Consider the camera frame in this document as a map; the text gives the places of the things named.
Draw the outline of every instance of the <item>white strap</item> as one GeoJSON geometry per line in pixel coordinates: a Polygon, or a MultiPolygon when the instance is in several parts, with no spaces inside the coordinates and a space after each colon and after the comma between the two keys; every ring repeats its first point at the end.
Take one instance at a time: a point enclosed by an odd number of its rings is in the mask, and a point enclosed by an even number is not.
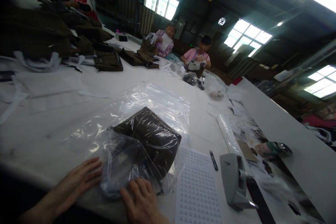
{"type": "Polygon", "coordinates": [[[19,63],[21,63],[23,66],[25,66],[26,68],[28,68],[33,72],[52,72],[60,65],[62,60],[61,58],[58,57],[59,54],[57,52],[53,52],[51,54],[51,58],[47,66],[36,68],[29,65],[29,63],[25,60],[23,53],[21,51],[14,51],[13,53],[19,63]]]}
{"type": "Polygon", "coordinates": [[[0,93],[2,95],[2,99],[5,102],[11,102],[11,104],[8,106],[8,108],[2,113],[0,116],[0,124],[3,124],[7,118],[16,110],[16,108],[19,106],[19,104],[28,97],[28,94],[22,93],[22,84],[21,82],[17,81],[15,79],[15,76],[12,76],[14,85],[15,85],[15,93],[12,99],[9,98],[9,95],[7,97],[3,96],[3,92],[0,93]]]}

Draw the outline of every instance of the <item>plastic bag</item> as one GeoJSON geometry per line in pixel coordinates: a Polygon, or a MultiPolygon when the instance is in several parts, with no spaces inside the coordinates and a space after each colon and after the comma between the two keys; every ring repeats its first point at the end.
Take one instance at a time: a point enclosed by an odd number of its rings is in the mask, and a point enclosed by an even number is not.
{"type": "Polygon", "coordinates": [[[195,86],[197,82],[197,75],[194,72],[188,72],[183,76],[182,80],[190,84],[191,86],[195,86]]]}
{"type": "Polygon", "coordinates": [[[215,77],[211,75],[206,76],[204,80],[204,88],[212,100],[222,100],[224,98],[225,91],[215,77]]]}
{"type": "Polygon", "coordinates": [[[129,181],[138,177],[149,180],[153,188],[158,191],[157,180],[153,179],[158,171],[155,170],[156,166],[143,144],[134,138],[115,132],[113,127],[107,128],[103,134],[107,134],[107,141],[104,143],[107,161],[104,163],[100,181],[103,194],[108,198],[118,199],[120,189],[127,187],[129,181]]]}
{"type": "Polygon", "coordinates": [[[170,69],[179,76],[184,76],[186,74],[186,70],[184,69],[183,62],[173,63],[170,66],[170,69]]]}
{"type": "Polygon", "coordinates": [[[170,53],[166,57],[167,60],[173,62],[173,63],[180,63],[182,62],[175,54],[170,53]]]}
{"type": "MultiPolygon", "coordinates": [[[[181,147],[191,148],[188,131],[190,105],[184,97],[178,96],[159,85],[141,82],[134,88],[127,90],[124,95],[112,102],[99,115],[72,133],[70,137],[64,140],[64,143],[68,144],[69,148],[82,156],[83,159],[100,156],[104,167],[109,162],[120,161],[124,157],[123,155],[119,159],[111,159],[116,145],[107,131],[110,131],[108,130],[110,127],[123,124],[127,119],[145,107],[155,113],[162,120],[162,123],[181,136],[178,151],[170,169],[159,183],[153,183],[154,187],[158,186],[159,191],[166,194],[175,189],[177,179],[185,164],[186,155],[181,153],[181,147]]],[[[145,168],[140,166],[133,167],[133,172],[129,172],[131,174],[129,179],[140,176],[146,178],[144,174],[155,178],[153,170],[148,171],[148,166],[145,168]]]]}

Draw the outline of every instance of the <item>green bag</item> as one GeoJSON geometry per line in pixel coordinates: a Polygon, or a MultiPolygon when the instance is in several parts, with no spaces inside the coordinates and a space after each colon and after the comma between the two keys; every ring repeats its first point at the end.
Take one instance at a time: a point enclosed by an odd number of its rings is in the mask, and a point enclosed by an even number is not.
{"type": "Polygon", "coordinates": [[[159,68],[159,65],[153,64],[154,53],[145,52],[142,49],[138,50],[137,53],[132,51],[125,50],[124,48],[121,50],[120,56],[130,65],[138,66],[142,65],[151,68],[159,68]]]}
{"type": "Polygon", "coordinates": [[[13,57],[13,51],[28,59],[50,58],[52,52],[72,55],[70,41],[76,37],[56,14],[7,6],[0,18],[1,55],[13,57]]]}
{"type": "Polygon", "coordinates": [[[124,70],[120,57],[116,52],[96,51],[97,58],[94,59],[95,68],[98,71],[122,72],[124,70]]]}

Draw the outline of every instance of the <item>black bag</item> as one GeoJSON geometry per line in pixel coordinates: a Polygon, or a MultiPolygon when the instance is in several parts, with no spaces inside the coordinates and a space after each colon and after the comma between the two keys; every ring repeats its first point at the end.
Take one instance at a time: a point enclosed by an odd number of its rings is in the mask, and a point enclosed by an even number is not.
{"type": "Polygon", "coordinates": [[[181,142],[181,135],[147,107],[114,127],[113,130],[135,138],[143,144],[151,160],[144,165],[149,166],[148,169],[160,182],[174,162],[181,142]]]}
{"type": "Polygon", "coordinates": [[[22,51],[29,59],[49,58],[52,52],[71,56],[70,41],[76,37],[56,14],[7,6],[0,18],[1,55],[22,51]]]}
{"type": "Polygon", "coordinates": [[[94,59],[95,68],[98,71],[121,72],[124,70],[123,64],[117,52],[96,51],[97,58],[94,59]]]}
{"type": "Polygon", "coordinates": [[[147,67],[148,69],[158,69],[160,66],[157,64],[153,64],[153,56],[154,53],[147,53],[145,51],[142,51],[141,49],[138,50],[137,53],[134,53],[123,48],[120,52],[120,57],[122,57],[128,64],[132,66],[142,65],[147,67]]]}

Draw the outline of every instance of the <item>paper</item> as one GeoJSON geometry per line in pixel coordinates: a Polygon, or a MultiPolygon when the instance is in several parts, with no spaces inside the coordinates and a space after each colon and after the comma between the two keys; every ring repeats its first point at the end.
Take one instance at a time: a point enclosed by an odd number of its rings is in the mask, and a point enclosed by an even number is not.
{"type": "Polygon", "coordinates": [[[162,38],[162,42],[160,43],[160,49],[162,52],[164,52],[167,47],[169,46],[169,44],[172,42],[172,40],[168,37],[168,35],[165,33],[163,34],[162,38]]]}
{"type": "Polygon", "coordinates": [[[177,182],[175,224],[222,224],[210,155],[190,151],[177,182]]]}
{"type": "Polygon", "coordinates": [[[247,163],[256,180],[272,177],[271,175],[267,173],[265,169],[265,165],[262,162],[255,163],[255,162],[247,160],[247,163]]]}
{"type": "Polygon", "coordinates": [[[237,141],[240,150],[242,151],[244,157],[246,160],[250,160],[253,162],[258,162],[258,159],[255,157],[255,155],[252,153],[249,145],[245,142],[237,141]]]}

